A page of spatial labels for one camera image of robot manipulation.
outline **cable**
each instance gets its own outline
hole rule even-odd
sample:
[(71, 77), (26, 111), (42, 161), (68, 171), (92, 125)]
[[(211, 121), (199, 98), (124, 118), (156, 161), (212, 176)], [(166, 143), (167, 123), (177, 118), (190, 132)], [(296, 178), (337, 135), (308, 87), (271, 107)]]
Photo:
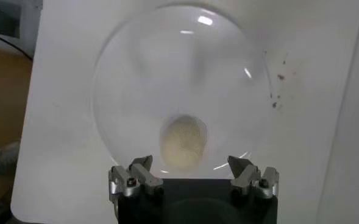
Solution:
[(15, 46), (14, 44), (8, 42), (7, 40), (5, 40), (5, 39), (3, 39), (3, 38), (1, 38), (1, 37), (0, 37), (0, 41), (2, 41), (2, 42), (4, 42), (4, 43), (8, 44), (8, 45), (11, 46), (11, 47), (14, 47), (16, 50), (18, 50), (18, 51), (21, 52), (23, 55), (25, 55), (30, 61), (33, 61), (33, 58), (30, 57), (30, 56), (29, 56), (26, 52), (24, 52), (21, 48)]

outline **transparent plastic dome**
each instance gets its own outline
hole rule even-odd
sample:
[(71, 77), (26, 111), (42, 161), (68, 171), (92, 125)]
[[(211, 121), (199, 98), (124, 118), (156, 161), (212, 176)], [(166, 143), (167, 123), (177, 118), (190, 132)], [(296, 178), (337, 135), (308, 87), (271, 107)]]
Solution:
[[(163, 178), (228, 178), (227, 157), (248, 156), (265, 137), (271, 87), (261, 52), (229, 19), (177, 5), (116, 29), (96, 65), (92, 109), (113, 159), (124, 167), (153, 155)], [(202, 124), (203, 154), (185, 172), (161, 156), (177, 117)]]

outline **white table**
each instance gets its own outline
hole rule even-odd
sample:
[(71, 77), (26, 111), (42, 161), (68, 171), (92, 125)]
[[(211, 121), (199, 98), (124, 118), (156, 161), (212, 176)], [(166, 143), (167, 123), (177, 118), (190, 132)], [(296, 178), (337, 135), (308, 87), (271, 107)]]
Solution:
[[(115, 223), (107, 189), (113, 160), (90, 111), (94, 66), (118, 24), (168, 2), (181, 1), (44, 2), (12, 198), (18, 219)], [(273, 99), (268, 140), (251, 160), (280, 172), (279, 222), (314, 223), (358, 32), (359, 0), (195, 2), (232, 17), (267, 51), (280, 98)]]

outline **white wall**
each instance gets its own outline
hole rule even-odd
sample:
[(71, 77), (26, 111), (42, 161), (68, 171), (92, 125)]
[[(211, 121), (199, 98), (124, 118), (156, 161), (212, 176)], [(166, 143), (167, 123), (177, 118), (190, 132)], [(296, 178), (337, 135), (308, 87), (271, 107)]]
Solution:
[(359, 223), (359, 36), (317, 222)]

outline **screw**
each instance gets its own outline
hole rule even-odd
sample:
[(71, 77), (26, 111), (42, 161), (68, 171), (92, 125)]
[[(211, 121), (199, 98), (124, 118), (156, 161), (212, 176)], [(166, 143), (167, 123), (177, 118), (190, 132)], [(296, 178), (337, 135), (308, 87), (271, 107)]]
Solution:
[(126, 181), (126, 186), (127, 187), (134, 187), (136, 186), (137, 184), (137, 180), (133, 177), (129, 178), (127, 181)]
[(259, 186), (263, 187), (263, 188), (268, 188), (269, 187), (269, 182), (266, 179), (261, 179), (259, 182)]

